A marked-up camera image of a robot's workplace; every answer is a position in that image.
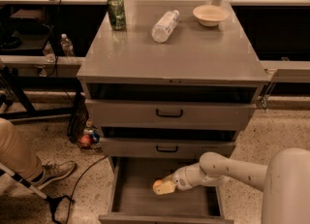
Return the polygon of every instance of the black handle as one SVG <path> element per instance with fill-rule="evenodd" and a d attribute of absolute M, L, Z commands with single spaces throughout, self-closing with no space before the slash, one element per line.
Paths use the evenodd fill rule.
<path fill-rule="evenodd" d="M 158 145 L 156 145 L 156 150 L 157 150 L 158 152 L 177 152 L 178 146 L 176 145 L 176 146 L 173 147 L 172 149 L 164 149 L 164 148 L 160 148 Z"/>
<path fill-rule="evenodd" d="M 163 112 L 160 112 L 160 110 L 156 109 L 156 115 L 158 117 L 163 117 L 163 118 L 179 118 L 183 115 L 183 110 L 180 110 L 180 112 L 177 114 L 171 114 L 171 113 L 163 113 Z"/>

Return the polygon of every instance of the bowl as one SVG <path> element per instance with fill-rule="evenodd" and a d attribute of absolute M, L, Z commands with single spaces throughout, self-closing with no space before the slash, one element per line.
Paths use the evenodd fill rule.
<path fill-rule="evenodd" d="M 229 12 L 220 6 L 202 5 L 193 10 L 194 16 L 203 26 L 216 26 L 229 16 Z"/>

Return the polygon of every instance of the can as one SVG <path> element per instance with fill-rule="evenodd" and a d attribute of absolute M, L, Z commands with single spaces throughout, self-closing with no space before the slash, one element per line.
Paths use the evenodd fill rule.
<path fill-rule="evenodd" d="M 126 27 L 124 0 L 108 0 L 108 18 L 113 30 Z"/>

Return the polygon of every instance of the pants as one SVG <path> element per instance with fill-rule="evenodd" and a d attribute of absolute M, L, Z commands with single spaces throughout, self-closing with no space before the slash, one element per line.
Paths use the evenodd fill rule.
<path fill-rule="evenodd" d="M 43 171 L 42 162 L 32 146 L 10 121 L 3 118 L 0 118 L 0 163 L 28 181 Z"/>

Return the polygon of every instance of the shoe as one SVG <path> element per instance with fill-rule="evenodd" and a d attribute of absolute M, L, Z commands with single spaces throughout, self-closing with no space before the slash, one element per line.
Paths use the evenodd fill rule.
<path fill-rule="evenodd" d="M 37 189 L 43 189 L 51 182 L 60 180 L 68 176 L 75 168 L 74 161 L 68 161 L 63 164 L 46 164 L 43 165 L 43 175 L 39 181 L 33 182 L 32 185 Z"/>

